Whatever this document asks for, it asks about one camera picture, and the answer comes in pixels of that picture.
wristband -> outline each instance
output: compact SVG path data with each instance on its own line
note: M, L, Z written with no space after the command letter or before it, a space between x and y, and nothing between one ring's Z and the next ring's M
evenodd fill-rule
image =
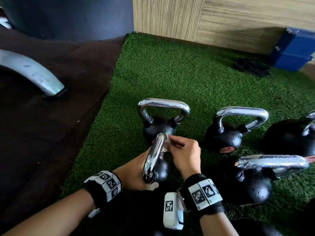
M177 191L184 210L191 218L224 212L222 197L211 179L203 174L187 178L185 186Z
M97 208L104 208L120 191L121 183L114 173L103 170L84 181Z

white tracking device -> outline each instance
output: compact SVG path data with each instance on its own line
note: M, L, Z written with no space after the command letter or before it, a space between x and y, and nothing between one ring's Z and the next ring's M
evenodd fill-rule
M176 192L168 192L164 197L164 227L182 230L184 226L184 209Z

black wristband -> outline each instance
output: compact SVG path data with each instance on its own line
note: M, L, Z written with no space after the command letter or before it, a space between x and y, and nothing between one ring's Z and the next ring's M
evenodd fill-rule
M203 187L199 186L199 190L191 193L189 187L194 186L203 182ZM188 177L185 181L185 187L179 190L181 197L183 198L184 205L186 207L185 211L189 214L191 218L200 219L203 215L213 215L224 212L224 207L221 203L221 195L213 184L212 180L207 179L203 174L194 174ZM218 196L219 201L214 204L211 203L211 196ZM208 202L209 206L200 209L198 204L202 202Z
M101 209L121 191L120 179L110 171L101 171L89 177L84 185L96 207Z

dark blue wall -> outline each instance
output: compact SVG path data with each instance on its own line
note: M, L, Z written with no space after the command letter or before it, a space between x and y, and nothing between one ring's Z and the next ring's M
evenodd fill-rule
M1 0L15 29L41 39L89 41L134 31L132 0Z

forearm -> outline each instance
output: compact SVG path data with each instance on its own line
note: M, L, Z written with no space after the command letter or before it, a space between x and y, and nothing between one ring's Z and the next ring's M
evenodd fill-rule
M202 216L200 225L203 236L238 236L238 233L223 212Z
M94 209L91 195L81 189L28 218L3 236L68 236Z

